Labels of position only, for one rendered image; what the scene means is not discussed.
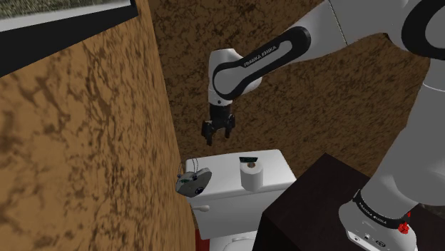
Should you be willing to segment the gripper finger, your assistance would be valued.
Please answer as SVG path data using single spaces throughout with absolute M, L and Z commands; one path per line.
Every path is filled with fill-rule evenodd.
M 225 137 L 229 138 L 232 129 L 235 127 L 235 116 L 230 114 L 229 117 L 225 120 Z
M 201 136 L 206 139 L 206 144 L 211 146 L 213 144 L 213 135 L 216 132 L 216 128 L 212 121 L 203 121 L 201 127 Z

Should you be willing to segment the white toilet paper roll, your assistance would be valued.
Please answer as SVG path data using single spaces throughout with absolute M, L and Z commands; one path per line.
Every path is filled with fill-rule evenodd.
M 250 192 L 257 192 L 263 186 L 263 166 L 258 162 L 240 164 L 241 186 Z

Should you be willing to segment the dark robot stand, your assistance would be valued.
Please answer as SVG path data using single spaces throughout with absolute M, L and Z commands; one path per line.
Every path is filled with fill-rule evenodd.
M 252 251 L 445 251 L 445 182 L 389 151 L 368 178 L 324 154 L 262 214 Z

